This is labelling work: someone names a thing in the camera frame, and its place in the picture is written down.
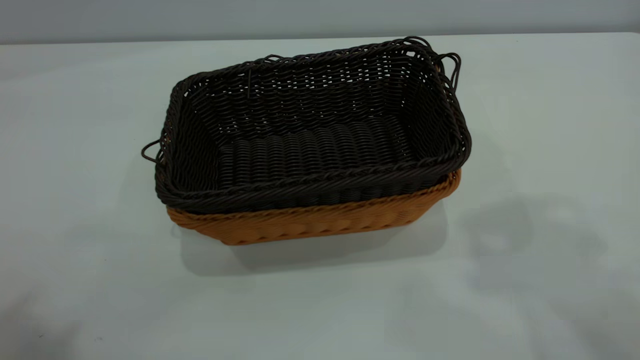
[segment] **tan wicker basket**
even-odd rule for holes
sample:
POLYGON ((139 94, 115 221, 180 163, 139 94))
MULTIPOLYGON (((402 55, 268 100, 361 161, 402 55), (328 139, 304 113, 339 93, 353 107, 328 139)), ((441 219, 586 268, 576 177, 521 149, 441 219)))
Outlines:
POLYGON ((194 215, 167 208, 179 226, 194 229, 227 245, 359 233, 416 221, 449 196, 460 183, 460 170, 444 183, 408 195, 345 204, 264 210, 247 213, 194 215))

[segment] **woven weave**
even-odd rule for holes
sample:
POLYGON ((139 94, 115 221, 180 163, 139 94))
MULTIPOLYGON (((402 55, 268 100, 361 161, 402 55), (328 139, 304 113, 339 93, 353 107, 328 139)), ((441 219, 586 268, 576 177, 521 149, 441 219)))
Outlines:
POLYGON ((470 152, 459 70, 458 55, 409 37, 190 76, 173 89, 153 159, 157 194, 207 214, 429 188, 470 152))
POLYGON ((410 224, 460 183, 460 171, 427 190, 346 204, 265 210, 253 213, 194 215, 168 208, 179 226, 219 239, 227 245, 358 233, 410 224))

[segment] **table surface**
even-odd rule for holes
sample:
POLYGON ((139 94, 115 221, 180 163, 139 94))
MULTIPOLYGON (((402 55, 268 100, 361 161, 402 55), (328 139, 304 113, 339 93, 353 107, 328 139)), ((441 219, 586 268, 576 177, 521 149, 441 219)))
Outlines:
POLYGON ((382 40, 0 46, 0 358, 640 358, 635 33, 428 37, 474 142, 410 226, 173 225, 140 149, 176 82, 382 40))

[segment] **rectangular basket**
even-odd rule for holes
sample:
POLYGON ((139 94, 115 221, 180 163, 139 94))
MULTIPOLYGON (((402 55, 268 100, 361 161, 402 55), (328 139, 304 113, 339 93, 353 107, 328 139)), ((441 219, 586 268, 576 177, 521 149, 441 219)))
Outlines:
POLYGON ((459 183, 460 170, 426 190, 368 201, 253 213, 194 215, 172 208, 167 212, 181 227, 194 229, 227 245, 248 245, 410 224, 455 191, 459 183))
POLYGON ((459 71, 457 54, 408 37, 190 76, 173 89, 157 156, 145 156, 158 197, 210 214, 429 188, 469 156, 459 71))

